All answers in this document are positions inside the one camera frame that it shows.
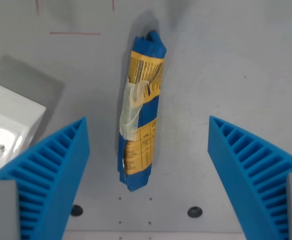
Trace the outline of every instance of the white box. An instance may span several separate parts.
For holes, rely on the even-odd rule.
[[[46,107],[0,86],[0,168],[30,145]]]

